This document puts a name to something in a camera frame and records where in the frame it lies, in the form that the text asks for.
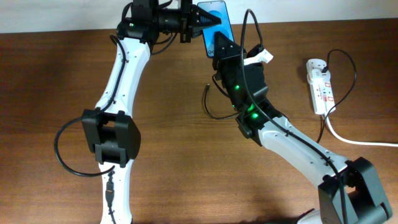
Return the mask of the blue Galaxy smartphone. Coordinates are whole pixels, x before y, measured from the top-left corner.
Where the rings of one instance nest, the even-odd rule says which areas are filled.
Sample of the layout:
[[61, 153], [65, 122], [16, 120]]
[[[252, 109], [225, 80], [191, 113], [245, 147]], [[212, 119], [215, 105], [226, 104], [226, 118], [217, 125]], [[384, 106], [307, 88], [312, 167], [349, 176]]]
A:
[[206, 55], [208, 58], [213, 58], [216, 32], [220, 31], [229, 40], [234, 42], [234, 35], [230, 24], [226, 3], [224, 1], [207, 1], [199, 2], [197, 5], [206, 12], [209, 12], [210, 14], [221, 19], [221, 24], [203, 30], [203, 40], [205, 43]]

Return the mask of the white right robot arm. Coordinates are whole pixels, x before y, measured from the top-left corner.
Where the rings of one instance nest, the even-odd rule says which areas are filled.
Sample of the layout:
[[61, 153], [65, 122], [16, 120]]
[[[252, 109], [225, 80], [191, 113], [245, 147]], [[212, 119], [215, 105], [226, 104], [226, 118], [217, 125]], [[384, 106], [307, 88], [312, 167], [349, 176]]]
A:
[[365, 158], [351, 161], [319, 145], [277, 109], [266, 94], [264, 67], [245, 63], [245, 51], [222, 32], [214, 34], [213, 68], [237, 112], [242, 134], [275, 152], [318, 190], [320, 208], [304, 213], [298, 223], [384, 223], [392, 217], [374, 166]]

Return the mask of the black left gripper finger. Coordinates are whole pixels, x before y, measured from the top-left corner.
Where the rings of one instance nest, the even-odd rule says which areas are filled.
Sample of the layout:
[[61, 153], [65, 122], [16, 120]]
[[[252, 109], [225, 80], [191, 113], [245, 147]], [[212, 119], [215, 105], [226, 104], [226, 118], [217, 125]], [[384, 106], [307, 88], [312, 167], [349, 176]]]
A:
[[194, 39], [203, 34], [203, 30], [211, 27], [211, 25], [194, 24], [190, 26], [190, 38]]
[[192, 4], [190, 6], [191, 17], [194, 25], [218, 25], [221, 24], [221, 19], [217, 16], [206, 12], [204, 9]]

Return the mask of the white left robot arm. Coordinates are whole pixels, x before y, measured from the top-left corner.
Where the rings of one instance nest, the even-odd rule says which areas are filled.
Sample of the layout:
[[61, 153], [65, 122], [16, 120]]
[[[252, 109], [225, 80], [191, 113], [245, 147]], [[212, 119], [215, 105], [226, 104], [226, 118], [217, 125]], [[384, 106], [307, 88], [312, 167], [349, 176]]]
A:
[[137, 0], [124, 7], [116, 34], [111, 36], [117, 54], [108, 84], [95, 108], [83, 112], [83, 130], [102, 180], [102, 223], [132, 223], [130, 176], [141, 145], [141, 133], [132, 118], [133, 104], [159, 35], [173, 33], [186, 43], [203, 29], [221, 23], [219, 17], [191, 1], [182, 1], [176, 9], [169, 5]]

